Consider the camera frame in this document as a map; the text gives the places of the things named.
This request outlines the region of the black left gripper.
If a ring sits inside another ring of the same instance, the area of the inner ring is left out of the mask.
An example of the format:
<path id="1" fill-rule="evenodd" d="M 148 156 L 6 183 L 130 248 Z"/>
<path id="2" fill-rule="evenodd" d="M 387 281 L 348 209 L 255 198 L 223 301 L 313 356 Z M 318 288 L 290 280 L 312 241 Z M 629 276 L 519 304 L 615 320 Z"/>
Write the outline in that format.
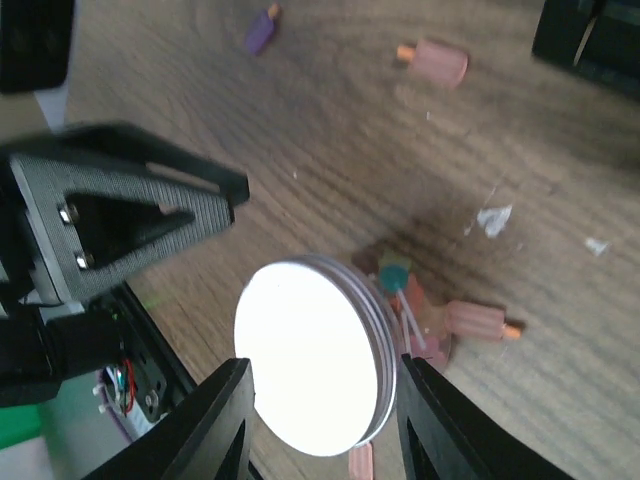
<path id="1" fill-rule="evenodd" d="M 1 402 L 54 398 L 63 381 L 119 364 L 106 311 L 43 321 L 228 229 L 247 176 L 129 123 L 77 125 L 1 145 Z"/>

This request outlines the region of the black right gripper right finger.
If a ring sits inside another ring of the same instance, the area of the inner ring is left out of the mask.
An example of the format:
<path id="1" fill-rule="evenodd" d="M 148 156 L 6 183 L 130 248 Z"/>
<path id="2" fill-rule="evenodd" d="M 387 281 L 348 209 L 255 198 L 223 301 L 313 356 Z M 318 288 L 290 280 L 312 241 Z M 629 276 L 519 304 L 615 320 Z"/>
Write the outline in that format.
<path id="1" fill-rule="evenodd" d="M 397 421 L 408 479 L 563 479 L 422 358 L 402 356 Z"/>

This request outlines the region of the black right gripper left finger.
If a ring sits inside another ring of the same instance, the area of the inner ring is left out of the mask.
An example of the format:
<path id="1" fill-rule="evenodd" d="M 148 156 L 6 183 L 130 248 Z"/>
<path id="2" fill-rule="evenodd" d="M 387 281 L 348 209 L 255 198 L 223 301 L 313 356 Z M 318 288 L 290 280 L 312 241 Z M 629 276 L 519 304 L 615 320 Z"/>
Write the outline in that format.
<path id="1" fill-rule="evenodd" d="M 250 361 L 229 359 L 148 433 L 89 479 L 247 479 L 254 384 Z"/>

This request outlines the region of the clear plastic cup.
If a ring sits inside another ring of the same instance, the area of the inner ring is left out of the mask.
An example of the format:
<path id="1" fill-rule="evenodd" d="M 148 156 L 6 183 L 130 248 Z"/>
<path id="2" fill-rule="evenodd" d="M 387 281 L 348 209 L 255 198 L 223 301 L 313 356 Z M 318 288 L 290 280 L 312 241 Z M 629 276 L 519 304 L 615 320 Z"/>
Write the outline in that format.
<path id="1" fill-rule="evenodd" d="M 412 261 L 390 250 L 368 248 L 350 255 L 354 267 L 374 281 L 397 318 L 401 352 L 426 360 L 440 373 L 451 351 L 443 314 L 428 299 Z"/>

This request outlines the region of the white round lid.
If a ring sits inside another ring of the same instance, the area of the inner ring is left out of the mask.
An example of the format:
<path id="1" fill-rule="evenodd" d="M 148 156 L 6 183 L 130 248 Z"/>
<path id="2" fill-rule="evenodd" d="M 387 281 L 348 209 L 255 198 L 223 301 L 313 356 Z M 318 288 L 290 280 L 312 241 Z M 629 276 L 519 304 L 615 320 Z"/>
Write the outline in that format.
<path id="1" fill-rule="evenodd" d="M 256 271 L 235 312 L 255 410 L 284 443 L 333 457 L 370 442 L 396 401 L 400 330 L 373 280 L 319 254 Z"/>

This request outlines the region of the black bin with popsicle candies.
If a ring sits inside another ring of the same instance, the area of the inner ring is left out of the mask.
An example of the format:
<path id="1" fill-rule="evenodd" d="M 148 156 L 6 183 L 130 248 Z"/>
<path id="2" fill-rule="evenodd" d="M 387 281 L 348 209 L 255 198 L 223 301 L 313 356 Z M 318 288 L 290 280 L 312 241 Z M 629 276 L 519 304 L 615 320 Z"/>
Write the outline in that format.
<path id="1" fill-rule="evenodd" d="M 639 2 L 547 0 L 532 54 L 638 100 Z"/>

